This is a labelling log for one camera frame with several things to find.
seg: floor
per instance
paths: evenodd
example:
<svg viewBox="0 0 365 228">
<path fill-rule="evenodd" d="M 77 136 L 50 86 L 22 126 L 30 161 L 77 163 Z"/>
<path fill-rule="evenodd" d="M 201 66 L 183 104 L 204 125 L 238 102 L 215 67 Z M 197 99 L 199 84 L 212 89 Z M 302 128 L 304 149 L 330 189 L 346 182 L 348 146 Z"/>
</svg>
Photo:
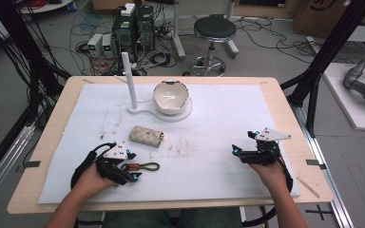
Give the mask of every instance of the floor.
<svg viewBox="0 0 365 228">
<path fill-rule="evenodd" d="M 107 32 L 112 26 L 112 15 L 108 12 L 94 11 L 88 1 L 78 3 L 76 12 L 58 9 L 41 13 L 38 14 L 38 21 L 58 62 L 72 75 L 91 75 L 91 72 L 88 72 L 88 59 L 84 55 L 71 54 L 69 49 L 75 51 L 74 47 L 79 42 L 89 39 L 88 35 L 92 27 L 87 25 L 100 25 L 94 27 L 95 32 Z M 175 63 L 173 67 L 148 69 L 147 75 L 182 75 L 196 57 L 206 54 L 208 43 L 193 35 L 192 22 L 194 21 L 194 17 L 181 20 L 181 28 L 186 27 L 181 32 L 186 57 L 182 60 L 172 59 L 170 65 Z M 233 59 L 225 46 L 216 45 L 216 56 L 222 58 L 227 64 L 226 77 L 274 77 L 283 83 L 298 76 L 313 61 L 311 50 L 303 49 L 305 45 L 302 43 L 305 42 L 305 36 L 293 33 L 290 20 L 251 18 L 241 24 L 237 22 L 236 25 L 241 28 L 234 39 L 240 54 Z M 324 42 L 323 39 L 317 38 L 316 41 L 320 45 Z M 176 55 L 171 44 L 166 43 L 166 45 L 171 54 Z M 365 46 L 361 43 L 349 42 L 334 61 L 356 63 L 364 57 Z M 284 92 L 290 94 L 291 90 L 292 88 L 289 88 Z M 26 86 L 18 78 L 10 60 L 0 49 L 0 142 L 26 106 Z M 353 226 L 365 227 L 365 131 L 352 129 L 324 80 L 320 82 L 318 93 L 315 133 Z M 18 167 L 22 166 L 23 159 L 27 159 L 28 152 L 32 151 L 40 134 L 41 130 L 36 130 L 30 143 L 0 185 L 0 227 L 40 227 L 49 218 L 49 215 L 40 214 L 15 216 L 8 214 L 6 210 L 17 182 L 22 176 Z M 329 204 L 301 204 L 299 208 L 310 227 L 338 227 Z M 254 219 L 259 215 L 258 207 L 246 208 L 247 219 Z M 82 219 L 99 219 L 100 216 L 100 213 L 84 213 Z M 278 227 L 275 218 L 270 221 L 270 226 Z"/>
</svg>

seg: wooden table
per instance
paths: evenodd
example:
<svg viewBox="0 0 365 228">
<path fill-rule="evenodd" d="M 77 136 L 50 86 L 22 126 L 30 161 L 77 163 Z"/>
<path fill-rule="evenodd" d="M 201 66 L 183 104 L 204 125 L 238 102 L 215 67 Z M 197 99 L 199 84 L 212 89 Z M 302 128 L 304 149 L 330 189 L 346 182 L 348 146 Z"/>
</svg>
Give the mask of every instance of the wooden table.
<svg viewBox="0 0 365 228">
<path fill-rule="evenodd" d="M 290 132 L 292 139 L 282 141 L 297 179 L 301 196 L 295 198 L 297 203 L 328 202 L 333 194 L 318 165 L 308 165 L 306 160 L 314 160 L 303 133 L 298 125 L 286 97 L 274 78 L 253 77 L 134 77 L 135 84 L 157 84 L 165 79 L 174 79 L 186 85 L 252 85 L 259 86 L 270 109 L 278 131 Z M 64 91 L 52 112 L 48 124 L 37 143 L 31 161 L 41 161 L 39 167 L 27 168 L 10 200 L 8 211 L 11 214 L 50 213 L 57 204 L 39 204 L 38 199 L 48 172 L 48 167 L 55 149 L 61 141 L 68 118 L 76 105 L 80 91 L 85 84 L 119 84 L 113 77 L 74 76 L 65 86 Z M 270 199 L 212 199 L 155 202 L 112 202 L 88 203 L 83 211 L 111 211 L 134 209 L 173 209 L 188 207 L 246 206 L 272 204 Z"/>
</svg>

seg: black stand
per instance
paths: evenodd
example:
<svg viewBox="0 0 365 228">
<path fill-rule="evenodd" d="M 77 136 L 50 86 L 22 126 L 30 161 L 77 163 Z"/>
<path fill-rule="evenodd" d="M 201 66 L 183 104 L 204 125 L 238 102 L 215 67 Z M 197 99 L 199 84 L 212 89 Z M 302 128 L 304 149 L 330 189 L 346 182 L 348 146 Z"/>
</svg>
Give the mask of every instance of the black stand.
<svg viewBox="0 0 365 228">
<path fill-rule="evenodd" d="M 282 90 L 284 90 L 298 84 L 293 93 L 287 97 L 288 102 L 295 106 L 302 106 L 304 99 L 310 93 L 306 127 L 312 137 L 315 137 L 314 121 L 319 80 L 364 16 L 365 0 L 353 0 L 310 66 L 296 78 L 280 85 Z"/>
</svg>

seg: white rod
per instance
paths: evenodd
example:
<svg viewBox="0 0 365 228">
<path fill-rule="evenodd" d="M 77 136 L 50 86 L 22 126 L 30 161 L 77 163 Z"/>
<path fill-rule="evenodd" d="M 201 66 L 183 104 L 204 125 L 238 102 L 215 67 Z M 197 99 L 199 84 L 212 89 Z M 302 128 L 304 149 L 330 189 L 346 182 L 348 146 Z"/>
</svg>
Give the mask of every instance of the white rod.
<svg viewBox="0 0 365 228">
<path fill-rule="evenodd" d="M 235 5 L 236 5 L 236 0 L 230 0 L 229 5 L 227 7 L 227 14 L 226 14 L 226 19 L 229 21 L 232 20 Z"/>
<path fill-rule="evenodd" d="M 127 52 L 122 52 L 121 55 L 123 57 L 126 83 L 128 84 L 129 96 L 131 97 L 132 107 L 136 109 L 138 108 L 138 103 L 136 101 L 135 86 L 133 84 L 131 65 L 129 63 L 129 56 Z"/>
<path fill-rule="evenodd" d="M 174 36 L 179 36 L 179 4 L 178 0 L 174 0 Z"/>
</svg>

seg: white bowl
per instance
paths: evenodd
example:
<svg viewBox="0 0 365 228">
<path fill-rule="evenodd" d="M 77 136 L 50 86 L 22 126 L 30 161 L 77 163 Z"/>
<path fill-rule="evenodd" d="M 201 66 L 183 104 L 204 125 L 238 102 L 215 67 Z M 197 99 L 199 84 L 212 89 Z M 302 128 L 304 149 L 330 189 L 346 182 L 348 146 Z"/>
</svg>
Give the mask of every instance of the white bowl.
<svg viewBox="0 0 365 228">
<path fill-rule="evenodd" d="M 189 94 L 180 81 L 162 81 L 155 87 L 153 101 L 159 111 L 166 115 L 176 115 L 184 111 Z"/>
</svg>

